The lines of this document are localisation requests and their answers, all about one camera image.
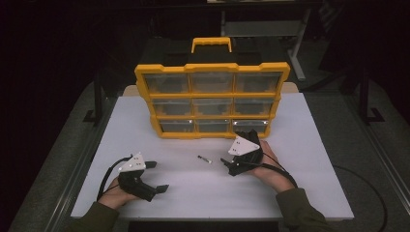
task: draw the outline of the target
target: sleeve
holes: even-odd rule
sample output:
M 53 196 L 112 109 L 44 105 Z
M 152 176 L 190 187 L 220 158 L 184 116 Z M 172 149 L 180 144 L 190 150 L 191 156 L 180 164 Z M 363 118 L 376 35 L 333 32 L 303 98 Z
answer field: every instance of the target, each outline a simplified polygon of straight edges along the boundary
M 103 204 L 94 202 L 88 212 L 75 219 L 66 232 L 104 232 L 112 231 L 119 213 Z
M 277 202 L 284 224 L 290 231 L 336 231 L 326 222 L 325 217 L 310 205 L 306 192 L 302 188 L 279 193 Z

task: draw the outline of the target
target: drawer compartment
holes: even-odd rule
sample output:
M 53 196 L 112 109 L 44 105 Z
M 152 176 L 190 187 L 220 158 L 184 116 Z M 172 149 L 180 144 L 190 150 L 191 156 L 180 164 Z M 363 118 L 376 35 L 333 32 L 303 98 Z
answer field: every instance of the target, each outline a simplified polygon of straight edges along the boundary
M 198 119 L 195 123 L 198 132 L 228 132 L 229 130 L 227 119 Z
M 269 115 L 273 98 L 234 99 L 235 115 Z
M 192 120 L 160 120 L 162 132 L 193 132 Z
M 235 92 L 257 93 L 275 92 L 281 72 L 238 72 L 236 73 Z
M 157 115 L 190 115 L 190 99 L 154 99 Z
M 179 94 L 189 90 L 185 73 L 145 73 L 144 78 L 153 94 Z
M 192 99 L 194 115 L 228 115 L 232 99 Z
M 197 93 L 232 92 L 230 72 L 194 72 L 190 74 L 192 91 Z
M 233 120 L 232 129 L 234 131 L 249 132 L 254 129 L 257 132 L 265 132 L 269 126 L 268 120 Z

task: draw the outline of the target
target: hand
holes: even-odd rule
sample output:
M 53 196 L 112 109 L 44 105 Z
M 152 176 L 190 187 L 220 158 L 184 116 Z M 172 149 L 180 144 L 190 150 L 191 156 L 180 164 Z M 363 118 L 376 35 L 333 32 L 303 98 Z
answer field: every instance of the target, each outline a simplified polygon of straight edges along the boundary
M 108 189 L 100 198 L 99 202 L 111 209 L 118 210 L 121 206 L 125 205 L 127 202 L 139 199 L 138 197 L 124 192 L 119 184 L 118 177 L 116 177 Z
M 278 164 L 278 158 L 275 156 L 275 153 L 272 151 L 268 142 L 260 140 L 260 146 L 262 147 L 263 153 L 266 154 L 263 156 L 262 162 L 281 168 Z M 295 188 L 286 177 L 265 167 L 256 167 L 249 171 L 249 173 L 260 179 L 267 186 L 272 187 L 277 193 Z

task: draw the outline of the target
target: carrying handle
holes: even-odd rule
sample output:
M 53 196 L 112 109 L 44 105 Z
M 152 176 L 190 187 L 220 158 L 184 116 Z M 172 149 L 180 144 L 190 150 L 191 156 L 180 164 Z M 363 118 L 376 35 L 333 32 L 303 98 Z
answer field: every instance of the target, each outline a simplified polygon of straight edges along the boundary
M 232 46 L 229 37 L 215 37 L 215 38 L 195 38 L 192 41 L 192 49 L 190 53 L 195 52 L 197 45 L 228 45 L 229 52 L 232 52 Z

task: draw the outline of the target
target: plastic case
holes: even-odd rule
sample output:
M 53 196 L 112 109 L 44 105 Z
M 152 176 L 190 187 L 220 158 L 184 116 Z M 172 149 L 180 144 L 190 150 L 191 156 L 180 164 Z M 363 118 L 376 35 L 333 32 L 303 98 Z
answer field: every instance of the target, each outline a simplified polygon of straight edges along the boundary
M 198 119 L 195 120 L 198 132 L 229 132 L 229 120 L 227 119 Z
M 270 133 L 290 67 L 275 37 L 152 39 L 135 68 L 162 138 Z
M 194 115 L 228 115 L 232 99 L 192 99 Z

